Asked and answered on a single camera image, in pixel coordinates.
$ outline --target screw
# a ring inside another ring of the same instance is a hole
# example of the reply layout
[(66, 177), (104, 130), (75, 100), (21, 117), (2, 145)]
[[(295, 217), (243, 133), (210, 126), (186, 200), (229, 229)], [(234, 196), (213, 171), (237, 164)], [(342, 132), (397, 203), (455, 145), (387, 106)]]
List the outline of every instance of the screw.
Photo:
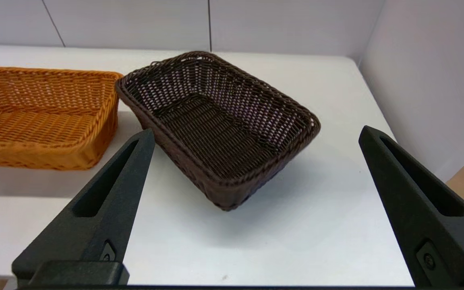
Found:
[(429, 270), (434, 270), (434, 268), (436, 268), (436, 263), (434, 262), (434, 258), (429, 253), (424, 255), (424, 263), (427, 269)]

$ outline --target rectangular basket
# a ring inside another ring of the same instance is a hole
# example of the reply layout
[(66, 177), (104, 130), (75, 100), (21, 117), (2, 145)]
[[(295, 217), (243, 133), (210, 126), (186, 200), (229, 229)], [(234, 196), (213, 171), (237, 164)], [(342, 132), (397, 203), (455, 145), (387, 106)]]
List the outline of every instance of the rectangular basket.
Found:
[(216, 206), (248, 199), (318, 134), (296, 101), (208, 52), (129, 73), (119, 97), (179, 169)]
[(120, 77), (0, 67), (0, 166), (93, 167), (116, 132)]

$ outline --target wall seam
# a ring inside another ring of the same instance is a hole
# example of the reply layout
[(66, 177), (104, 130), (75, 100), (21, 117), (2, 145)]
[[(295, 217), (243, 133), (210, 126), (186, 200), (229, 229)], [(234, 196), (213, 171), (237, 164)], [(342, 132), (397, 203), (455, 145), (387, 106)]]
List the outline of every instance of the wall seam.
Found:
[(370, 46), (370, 43), (372, 42), (373, 34), (375, 33), (375, 30), (377, 27), (379, 27), (379, 22), (381, 20), (381, 15), (383, 13), (384, 7), (386, 6), (387, 0), (384, 0), (383, 5), (381, 5), (381, 9), (379, 10), (379, 13), (377, 14), (377, 18), (375, 20), (375, 23), (373, 24), (372, 31), (370, 32), (370, 36), (368, 37), (368, 41), (366, 42), (365, 49), (363, 50), (361, 57), (359, 57), (359, 61), (357, 62), (357, 67), (361, 67), (361, 62), (365, 58), (366, 52), (368, 51), (368, 47)]
[(55, 28), (55, 31), (57, 32), (58, 38), (60, 38), (62, 45), (66, 47), (66, 44), (64, 44), (64, 40), (62, 39), (60, 32), (58, 31), (58, 28), (55, 25), (55, 22), (53, 21), (53, 18), (51, 17), (50, 11), (48, 10), (48, 6), (46, 6), (46, 3), (44, 2), (44, 0), (42, 0), (42, 5), (44, 5), (44, 9), (46, 9), (46, 12), (48, 13), (48, 16), (50, 17), (51, 23), (53, 24), (53, 27)]
[(209, 16), (209, 51), (212, 51), (212, 30), (210, 29), (210, 0), (207, 0), (207, 12)]

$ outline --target white table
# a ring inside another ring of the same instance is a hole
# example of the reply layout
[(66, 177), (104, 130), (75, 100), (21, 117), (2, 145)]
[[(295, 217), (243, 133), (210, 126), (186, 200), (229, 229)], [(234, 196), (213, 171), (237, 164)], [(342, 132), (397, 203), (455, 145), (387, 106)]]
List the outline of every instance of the white table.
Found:
[[(0, 66), (126, 74), (175, 51), (0, 46)], [(363, 125), (391, 135), (354, 62), (343, 57), (217, 53), (309, 108), (317, 138), (245, 204), (226, 213), (155, 149), (124, 259), (130, 284), (406, 285), (412, 280), (359, 149)], [(0, 276), (135, 132), (118, 133), (96, 168), (0, 167)]]

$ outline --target white wall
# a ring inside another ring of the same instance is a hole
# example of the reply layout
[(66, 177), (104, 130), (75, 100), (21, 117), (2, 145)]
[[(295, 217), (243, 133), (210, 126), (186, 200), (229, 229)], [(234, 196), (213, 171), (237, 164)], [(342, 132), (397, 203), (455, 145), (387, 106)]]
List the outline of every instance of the white wall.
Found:
[(449, 180), (464, 165), (464, 0), (387, 0), (361, 71), (398, 142)]
[(384, 0), (210, 0), (213, 51), (343, 55), (365, 51)]
[(44, 2), (68, 47), (210, 49), (207, 0)]
[(0, 44), (208, 51), (212, 38), (214, 51), (358, 61), (383, 2), (0, 0)]
[(62, 46), (41, 0), (0, 0), (0, 44)]

